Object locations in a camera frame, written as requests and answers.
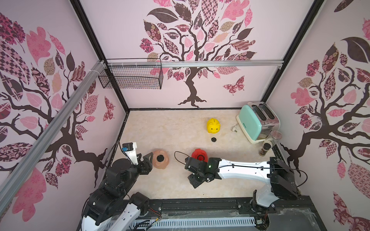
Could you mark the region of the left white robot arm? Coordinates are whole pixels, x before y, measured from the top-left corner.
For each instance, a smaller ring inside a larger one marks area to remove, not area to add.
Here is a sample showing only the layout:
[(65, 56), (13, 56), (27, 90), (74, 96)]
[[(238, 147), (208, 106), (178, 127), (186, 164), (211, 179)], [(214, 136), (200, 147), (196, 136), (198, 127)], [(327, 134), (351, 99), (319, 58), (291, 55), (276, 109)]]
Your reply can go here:
[(109, 230), (125, 231), (139, 216), (148, 213), (149, 198), (142, 193), (134, 193), (125, 199), (138, 177), (149, 174), (153, 168), (153, 153), (144, 157), (138, 154), (136, 159), (137, 165), (128, 158), (121, 158), (107, 169), (105, 178), (84, 207), (81, 231), (103, 231), (114, 216), (118, 218)]

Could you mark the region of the red piggy bank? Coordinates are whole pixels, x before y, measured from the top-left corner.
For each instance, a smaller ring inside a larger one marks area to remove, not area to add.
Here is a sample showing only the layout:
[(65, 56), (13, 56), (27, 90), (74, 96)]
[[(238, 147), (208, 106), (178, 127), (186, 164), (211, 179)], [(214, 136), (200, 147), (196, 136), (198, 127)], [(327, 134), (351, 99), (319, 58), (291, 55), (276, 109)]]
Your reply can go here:
[(196, 149), (192, 155), (192, 158), (197, 159), (199, 161), (208, 162), (208, 155), (207, 153), (202, 149)]

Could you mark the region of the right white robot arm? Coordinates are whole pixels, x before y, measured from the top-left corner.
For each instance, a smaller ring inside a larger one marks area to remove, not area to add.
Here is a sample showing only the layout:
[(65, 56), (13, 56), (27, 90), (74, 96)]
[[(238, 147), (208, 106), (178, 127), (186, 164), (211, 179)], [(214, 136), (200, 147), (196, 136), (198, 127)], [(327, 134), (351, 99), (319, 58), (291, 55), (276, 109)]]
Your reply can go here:
[(264, 186), (260, 190), (254, 190), (250, 201), (251, 210), (257, 213), (266, 211), (279, 199), (298, 199), (294, 170), (276, 157), (255, 163), (213, 157), (204, 162), (187, 157), (185, 169), (191, 172), (188, 180), (194, 188), (204, 182), (231, 178), (263, 182)]

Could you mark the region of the peach piggy bank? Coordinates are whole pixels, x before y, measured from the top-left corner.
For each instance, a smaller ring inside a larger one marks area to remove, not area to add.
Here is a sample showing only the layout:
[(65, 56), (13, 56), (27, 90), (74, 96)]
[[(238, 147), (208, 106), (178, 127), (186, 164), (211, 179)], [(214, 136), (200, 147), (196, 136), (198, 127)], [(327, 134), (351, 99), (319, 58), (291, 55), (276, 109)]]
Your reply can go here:
[(156, 150), (153, 152), (153, 167), (157, 169), (166, 169), (169, 164), (168, 153), (164, 150)]

